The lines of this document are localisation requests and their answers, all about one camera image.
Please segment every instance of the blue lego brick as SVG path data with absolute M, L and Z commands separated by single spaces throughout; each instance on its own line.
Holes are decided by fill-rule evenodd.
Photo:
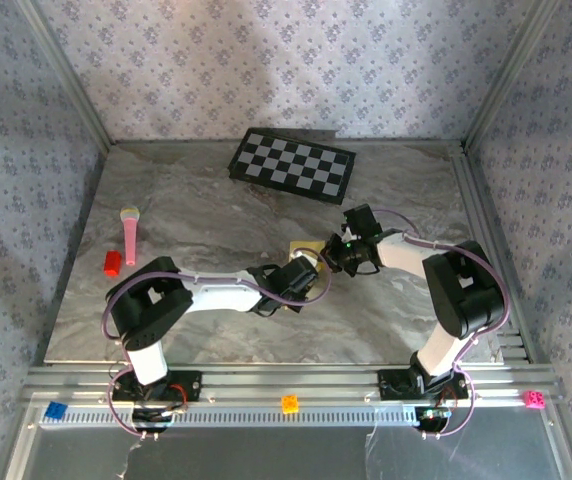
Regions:
M 46 413 L 44 413 L 44 417 L 61 420 L 64 418 L 64 414 L 66 413 L 67 408 L 68 405 L 64 405 L 63 403 L 50 402 L 48 404 L 48 408 L 46 409 Z

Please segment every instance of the yellow object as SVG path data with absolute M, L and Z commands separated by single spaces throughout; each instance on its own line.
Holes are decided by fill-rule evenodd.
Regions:
M 139 220 L 139 208 L 137 207 L 124 207 L 119 212 L 119 217 L 122 219 L 122 222 L 125 218 L 134 218 L 135 220 Z
M 316 242 L 290 242 L 290 249 L 289 249 L 289 260 L 293 257 L 293 251 L 297 248 L 310 248 L 311 250 L 315 250 L 316 252 L 321 252 L 324 249 L 326 242 L 323 241 L 316 241 Z M 307 259 L 312 260 L 311 263 L 315 265 L 315 269 L 318 272 L 322 271 L 322 262 L 319 261 L 318 258 L 314 258 L 314 255 L 310 252 L 302 252 L 303 255 L 306 256 Z
M 284 415 L 289 413 L 299 412 L 299 402 L 297 401 L 297 395 L 287 395 L 282 397 L 282 413 Z

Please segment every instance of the pink lego brick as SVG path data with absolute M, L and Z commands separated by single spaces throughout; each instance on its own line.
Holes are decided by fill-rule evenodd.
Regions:
M 529 390 L 528 392 L 524 392 L 524 404 L 526 408 L 542 410 L 546 407 L 546 400 L 544 399 L 543 393 Z

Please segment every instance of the floor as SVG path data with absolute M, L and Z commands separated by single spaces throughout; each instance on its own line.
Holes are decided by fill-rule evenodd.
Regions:
M 113 147 L 50 340 L 47 361 L 114 362 L 121 351 L 99 332 L 106 292 L 161 255 L 181 269 L 235 272 L 283 264 L 291 241 L 327 240 L 342 212 L 369 203 L 403 212 L 426 238 L 470 237 L 445 144 L 331 141 L 357 153 L 342 206 L 228 178 L 238 142 L 130 143 Z M 123 252 L 119 211 L 138 206 L 137 267 L 102 272 L 106 252 Z M 385 228 L 405 228 L 379 214 Z M 164 337 L 171 363 L 404 364 L 436 325 L 425 281 L 399 271 L 332 277 L 332 288 L 300 314 L 270 318 L 226 310 L 182 317 Z M 499 357 L 495 336 L 467 357 Z

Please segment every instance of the cable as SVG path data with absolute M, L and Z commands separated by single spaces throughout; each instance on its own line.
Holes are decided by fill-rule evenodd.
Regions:
M 379 273 L 379 268 L 377 270 L 371 270 L 369 272 L 355 272 L 355 275 L 361 275 L 362 277 L 367 277 L 368 275 L 377 275 Z
M 119 365 L 120 363 L 122 363 L 120 360 L 115 360 L 110 367 L 108 367 L 108 376 L 112 379 L 114 377 L 114 375 L 111 374 L 111 370 L 113 369 L 113 367 L 115 365 Z
M 455 365 L 453 366 L 453 370 L 455 370 L 458 373 L 461 373 L 462 375 L 464 375 L 464 377 L 466 378 L 466 380 L 468 380 L 468 384 L 470 386 L 470 408 L 468 409 L 468 412 L 466 412 L 466 416 L 464 417 L 464 420 L 462 420 L 462 423 L 460 423 L 459 425 L 457 425 L 455 428 L 453 428 L 452 430 L 449 430 L 448 432 L 444 432 L 444 430 L 446 429 L 446 427 L 448 425 L 446 425 L 444 427 L 444 430 L 442 430 L 441 432 L 439 432 L 439 436 L 440 437 L 448 437 L 450 435 L 454 435 L 457 432 L 461 432 L 462 429 L 468 425 L 468 422 L 470 421 L 470 419 L 473 416 L 473 412 L 475 411 L 475 384 L 473 383 L 473 379 L 470 377 L 470 375 L 468 374 L 468 372 L 466 372 L 465 370 L 462 370 L 461 367 L 459 367 L 459 365 Z
M 272 317 L 273 315 L 275 315 L 275 312 L 276 312 L 277 310 L 279 310 L 279 307 L 273 308 L 273 310 L 272 310 L 270 313 L 268 313 L 268 314 L 261 313 L 260 311 L 257 311 L 257 312 L 255 312 L 255 313 L 256 313 L 257 315 L 259 315 L 260 317 L 262 317 L 262 318 L 268 318 L 268 317 Z
M 395 215 L 396 217 L 401 218 L 402 220 L 404 220 L 408 225 L 410 225 L 410 227 L 413 229 L 413 233 L 415 234 L 415 236 L 419 237 L 419 229 L 417 228 L 417 225 L 415 225 L 415 223 L 408 218 L 406 215 L 403 215 L 399 212 L 396 212 L 395 210 L 391 210 L 390 208 L 374 208 L 372 209 L 372 211 L 374 213 L 380 212 L 380 213 L 390 213 L 391 215 Z
M 435 408 L 439 407 L 440 405 L 442 405 L 444 403 L 445 400 L 448 400 L 446 398 L 446 392 L 450 392 L 453 396 L 453 400 L 455 400 L 455 406 L 453 408 L 457 408 L 457 394 L 455 393 L 455 390 L 453 390 L 453 388 L 450 385 L 446 385 L 446 387 L 444 388 L 444 390 L 442 390 L 442 394 L 439 396 L 439 401 L 435 404 Z M 450 407 L 446 407 L 448 409 L 448 411 L 452 412 L 453 409 Z
M 326 270 L 328 272 L 331 271 L 330 266 L 328 265 L 328 262 L 326 261 L 326 259 L 316 250 L 313 250 L 311 248 L 306 248 L 306 247 L 300 247 L 300 248 L 296 248 L 295 250 L 293 250 L 293 253 L 295 253 L 295 252 L 309 252 L 309 253 L 314 254 L 319 260 L 321 260 L 321 262 L 326 267 Z M 313 303 L 320 301 L 322 298 L 324 298 L 326 296 L 326 294 L 328 293 L 328 290 L 330 290 L 330 285 L 331 285 L 331 275 L 329 274 L 328 275 L 328 281 L 326 282 L 326 286 L 324 287 L 324 290 L 322 291 L 322 293 L 317 295 L 312 300 L 306 300 L 303 302 L 299 302 L 299 301 L 295 301 L 295 300 L 288 300 L 286 298 L 282 298 L 279 295 L 276 295 L 276 294 L 266 290 L 265 288 L 260 287 L 259 285 L 255 284 L 255 283 L 252 283 L 248 280 L 240 279 L 238 277 L 200 277 L 199 274 L 190 275 L 190 274 L 182 273 L 182 272 L 178 272 L 178 273 L 173 273 L 173 272 L 143 273 L 143 274 L 138 275 L 137 277 L 133 278 L 132 280 L 126 282 L 108 300 L 106 308 L 104 309 L 104 313 L 102 314 L 102 321 L 101 321 L 101 329 L 102 329 L 102 334 L 104 335 L 104 337 L 106 337 L 109 340 L 119 340 L 119 336 L 112 335 L 108 332 L 108 315 L 113 310 L 113 307 L 117 303 L 117 300 L 119 300 L 121 298 L 121 296 L 124 295 L 124 293 L 126 293 L 129 289 L 131 289 L 133 286 L 137 285 L 138 283 L 144 282 L 146 280 L 151 280 L 154 278 L 169 278 L 169 279 L 175 279 L 175 280 L 180 280 L 180 281 L 198 283 L 198 284 L 202 284 L 202 285 L 244 285 L 245 287 L 251 288 L 251 289 L 261 293 L 262 295 L 264 295 L 264 296 L 266 296 L 272 300 L 283 303 L 284 305 L 290 305 L 292 307 L 304 307 L 304 306 L 312 305 Z
M 326 261 L 326 259 L 319 252 L 317 252 L 311 248 L 301 247 L 301 248 L 296 248 L 295 250 L 293 250 L 293 253 L 299 252 L 299 251 L 313 253 L 319 260 L 321 260 L 321 262 L 326 267 L 326 270 L 329 272 L 328 281 L 326 282 L 326 286 L 324 287 L 324 290 L 319 295 L 317 295 L 315 298 L 313 298 L 312 300 L 307 300 L 304 302 L 297 302 L 297 301 L 293 301 L 293 300 L 288 300 L 288 299 L 280 297 L 279 295 L 275 295 L 274 293 L 260 287 L 259 285 L 256 285 L 252 282 L 249 282 L 248 280 L 239 279 L 237 277 L 199 277 L 199 275 L 189 275 L 189 274 L 185 274 L 185 273 L 151 272 L 151 273 L 145 273 L 145 274 L 139 275 L 139 276 L 133 278 L 132 280 L 130 280 L 129 282 L 126 282 L 117 292 L 115 292 L 115 294 L 113 296 L 110 297 L 110 299 L 108 300 L 108 303 L 106 304 L 106 308 L 104 309 L 104 313 L 102 314 L 102 320 L 101 320 L 102 334 L 104 335 L 104 337 L 106 337 L 109 340 L 119 340 L 119 336 L 111 335 L 108 332 L 108 316 L 110 315 L 110 312 L 112 311 L 113 307 L 115 306 L 115 303 L 117 303 L 117 300 L 119 300 L 120 297 L 122 295 L 124 295 L 124 293 L 126 293 L 129 289 L 131 289 L 134 285 L 137 285 L 138 283 L 141 283 L 143 281 L 150 280 L 153 278 L 170 278 L 170 279 L 177 279 L 180 281 L 182 281 L 182 280 L 191 281 L 194 283 L 200 283 L 200 284 L 204 284 L 204 285 L 237 285 L 237 284 L 241 284 L 241 285 L 244 285 L 248 288 L 251 288 L 253 290 L 258 291 L 262 295 L 265 295 L 268 298 L 271 298 L 272 300 L 278 301 L 278 302 L 283 303 L 285 305 L 290 305 L 290 306 L 294 306 L 294 307 L 303 307 L 306 305 L 311 305 L 315 302 L 318 302 L 323 297 L 325 297 L 326 294 L 328 293 L 328 291 L 330 290 L 330 285 L 331 285 L 330 271 L 331 271 L 331 269 L 330 269 L 330 266 L 328 265 L 328 262 Z M 106 390 L 108 408 L 110 409 L 110 412 L 113 415 L 113 418 L 119 424 L 119 426 L 122 427 L 122 429 L 124 429 L 126 432 L 130 433 L 131 435 L 136 435 L 138 437 L 142 437 L 144 435 L 143 433 L 140 433 L 137 430 L 135 430 L 134 428 L 129 427 L 128 425 L 126 425 L 126 423 L 124 423 L 122 421 L 121 418 L 119 418 L 119 416 L 117 415 L 117 411 L 115 410 L 115 406 L 113 405 L 112 396 L 113 396 L 113 390 L 115 388 L 115 383 L 122 376 L 126 375 L 127 373 L 134 371 L 132 364 L 130 364 L 130 358 L 128 356 L 128 352 L 124 348 L 124 344 L 122 342 L 120 342 L 120 344 L 121 344 L 122 352 L 124 354 L 124 358 L 126 359 L 127 362 L 129 362 L 129 365 L 127 368 L 118 372 L 113 378 L 111 378 L 110 382 L 108 383 L 108 388 Z M 182 392 L 182 397 L 184 398 L 184 403 L 186 403 L 187 398 L 188 398 L 186 395 L 186 392 L 181 387 L 181 385 L 171 385 L 171 388 L 175 388 L 176 386 L 179 387 L 179 390 Z
M 480 328 L 471 336 L 471 338 L 464 346 L 464 348 L 459 352 L 457 357 L 455 357 L 455 362 L 458 362 L 464 355 L 466 355 L 466 353 L 468 353 L 468 350 L 470 350 L 470 348 L 474 344 L 476 344 L 477 339 L 481 335 L 497 331 L 498 329 L 502 328 L 504 324 L 508 321 L 508 317 L 510 316 L 510 310 L 511 310 L 511 301 L 510 301 L 510 296 L 508 295 L 508 287 L 506 286 L 502 278 L 499 276 L 497 271 L 492 267 L 490 263 L 481 258 L 479 255 L 475 255 L 474 253 L 469 252 L 468 250 L 464 250 L 463 248 L 458 247 L 456 245 L 444 245 L 441 243 L 434 243 L 434 242 L 428 242 L 426 240 L 420 240 L 419 238 L 410 237 L 408 236 L 408 234 L 404 234 L 404 241 L 410 243 L 411 245 L 416 245 L 418 247 L 434 248 L 437 250 L 449 250 L 452 252 L 457 252 L 460 255 L 463 255 L 471 259 L 473 262 L 477 263 L 484 270 L 486 270 L 488 274 L 491 277 L 493 277 L 493 280 L 495 280 L 497 286 L 499 287 L 499 290 L 502 295 L 502 301 L 504 302 L 504 312 L 502 313 L 502 316 L 497 322 L 495 322 L 494 325 L 490 325 L 485 328 Z
M 172 388 L 173 390 L 179 390 L 179 392 L 182 394 L 182 401 L 184 402 L 182 403 L 182 405 L 188 404 L 188 395 L 186 394 L 186 390 L 184 389 L 184 387 L 182 387 L 179 383 L 173 383 L 168 387 Z
M 127 373 L 131 373 L 132 371 L 133 371 L 133 366 L 129 365 L 128 367 L 118 372 L 117 375 L 115 375 L 110 380 L 110 382 L 108 382 L 108 388 L 106 389 L 106 403 L 108 403 L 108 408 L 110 410 L 110 413 L 113 415 L 113 418 L 119 424 L 120 427 L 122 427 L 125 431 L 127 431 L 131 435 L 135 435 L 136 437 L 143 437 L 144 436 L 143 432 L 138 432 L 134 428 L 126 425 L 126 423 L 124 423 L 124 421 L 121 418 L 119 418 L 119 415 L 117 415 L 117 411 L 115 410 L 115 406 L 113 405 L 113 390 L 115 389 L 115 383 L 121 377 L 123 377 Z

